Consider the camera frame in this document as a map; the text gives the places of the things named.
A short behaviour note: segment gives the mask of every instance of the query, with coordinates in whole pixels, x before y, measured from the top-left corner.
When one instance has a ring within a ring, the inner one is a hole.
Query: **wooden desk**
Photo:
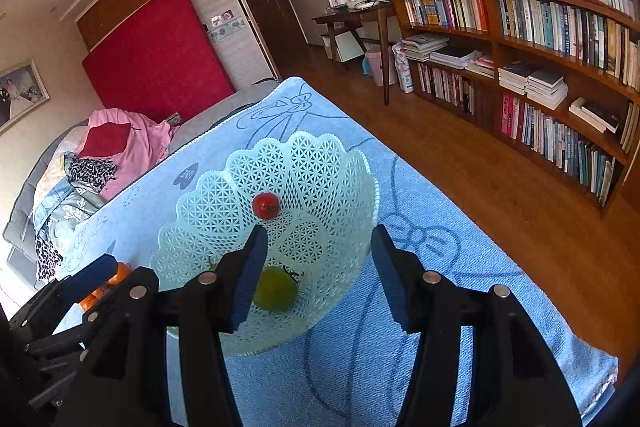
[[[364,10],[345,10],[335,11],[334,13],[315,17],[314,20],[318,24],[326,24],[329,31],[329,41],[331,42],[331,60],[335,63],[338,57],[338,45],[335,42],[337,34],[335,23],[344,22],[349,29],[356,42],[360,45],[364,52],[367,51],[364,42],[356,31],[356,24],[359,22],[378,22],[378,34],[380,35],[380,52],[382,57],[382,81],[385,89],[385,105],[389,105],[389,54],[388,54],[388,27],[386,18],[393,17],[395,14],[391,3],[380,3],[371,8]]]

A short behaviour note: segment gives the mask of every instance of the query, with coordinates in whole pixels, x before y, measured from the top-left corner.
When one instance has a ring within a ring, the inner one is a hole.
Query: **wooden bookshelf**
[[[411,61],[412,76],[414,76],[414,93],[420,98],[434,103],[438,107],[443,107],[453,114],[463,118],[470,123],[481,127],[488,133],[492,134],[496,139],[507,144],[512,149],[521,153],[529,158],[532,162],[539,165],[540,168],[545,169],[554,177],[559,179],[563,184],[572,187],[585,197],[591,203],[600,206],[598,198],[591,193],[588,187],[580,185],[580,183],[569,174],[565,174],[562,169],[556,167],[555,163],[552,163],[539,153],[533,152],[529,146],[524,145],[520,140],[511,139],[511,137],[505,136],[501,131],[502,123],[502,96],[504,93],[510,93],[521,99],[523,103],[529,103],[533,107],[541,109],[545,114],[553,117],[557,121],[566,124],[571,127],[586,139],[592,141],[604,152],[615,158],[616,169],[614,170],[613,179],[616,182],[612,183],[609,191],[609,198],[602,210],[604,215],[610,207],[611,201],[618,197],[620,192],[620,185],[622,185],[625,175],[632,163],[633,151],[627,155],[622,146],[620,145],[620,136],[622,134],[622,128],[625,124],[626,112],[624,110],[628,107],[628,102],[634,102],[640,104],[640,92],[632,89],[631,87],[624,86],[622,82],[615,79],[610,74],[594,68],[588,64],[583,63],[575,57],[570,55],[556,52],[551,48],[533,44],[532,42],[524,41],[522,39],[512,38],[505,36],[502,31],[502,16],[500,14],[500,5],[498,0],[484,0],[485,9],[488,18],[489,31],[479,31],[470,28],[446,28],[442,26],[433,25],[416,25],[411,24],[406,13],[403,0],[391,0],[396,16],[398,17],[398,23],[401,28],[402,36],[407,38],[409,36],[417,35],[422,32],[436,32],[440,34],[449,35],[449,41],[453,45],[460,46],[476,46],[484,52],[491,52],[494,58],[495,64],[495,78],[489,78],[473,71],[468,70],[456,70],[436,62],[427,61],[427,64],[440,68],[450,73],[460,74],[462,77],[469,79],[476,91],[476,115],[465,114],[461,107],[456,107],[451,103],[444,100],[440,100],[433,95],[422,91],[420,80],[417,75],[417,61]],[[640,22],[633,20],[626,14],[607,6],[597,0],[551,0],[553,2],[559,2],[568,4],[581,9],[590,10],[601,16],[608,17],[615,20],[623,26],[627,26],[631,30],[640,31]],[[511,63],[511,61],[517,58],[524,58],[525,60],[539,65],[540,67],[553,67],[553,65],[559,66],[559,69],[564,71],[565,82],[569,86],[569,94],[567,98],[559,105],[556,110],[550,110],[544,107],[542,104],[529,100],[526,95],[519,95],[509,89],[503,88],[499,85],[497,76],[498,68],[504,67]],[[617,115],[620,122],[620,128],[615,135],[609,131],[600,133],[584,120],[578,118],[569,111],[570,104],[578,97],[583,96],[590,100],[597,100],[602,103],[603,106]],[[484,114],[480,116],[478,100],[482,100],[482,111]],[[634,137],[634,144],[638,143],[640,136],[640,129],[636,132]]]

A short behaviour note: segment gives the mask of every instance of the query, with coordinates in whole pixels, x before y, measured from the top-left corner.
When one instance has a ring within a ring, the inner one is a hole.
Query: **screw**
[[[442,275],[433,270],[427,270],[422,274],[422,280],[427,284],[438,284],[442,280]]]
[[[494,286],[494,293],[498,297],[505,298],[511,295],[511,290],[507,288],[507,286],[505,286],[504,284],[497,284]]]
[[[198,282],[204,285],[213,284],[217,278],[218,276],[213,272],[204,272],[198,275]]]
[[[129,297],[132,299],[142,299],[146,295],[146,288],[144,286],[133,286],[129,292]]]

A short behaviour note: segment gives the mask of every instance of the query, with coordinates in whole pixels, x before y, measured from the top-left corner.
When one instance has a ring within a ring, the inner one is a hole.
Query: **trash bin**
[[[398,83],[398,72],[394,62],[394,52],[391,46],[388,48],[389,53],[389,84]],[[382,55],[380,54],[380,46],[373,46],[366,54],[369,66],[373,72],[373,81],[377,86],[382,86]]]

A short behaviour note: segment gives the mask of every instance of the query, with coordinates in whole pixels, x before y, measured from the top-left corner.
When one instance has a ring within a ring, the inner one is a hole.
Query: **pink blanket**
[[[123,152],[110,156],[118,166],[115,176],[100,192],[105,200],[110,200],[166,158],[171,137],[170,126],[165,121],[156,123],[142,114],[121,109],[94,111],[89,117],[88,129],[107,122],[131,124],[127,147]],[[77,152],[84,148],[85,141],[79,145]]]

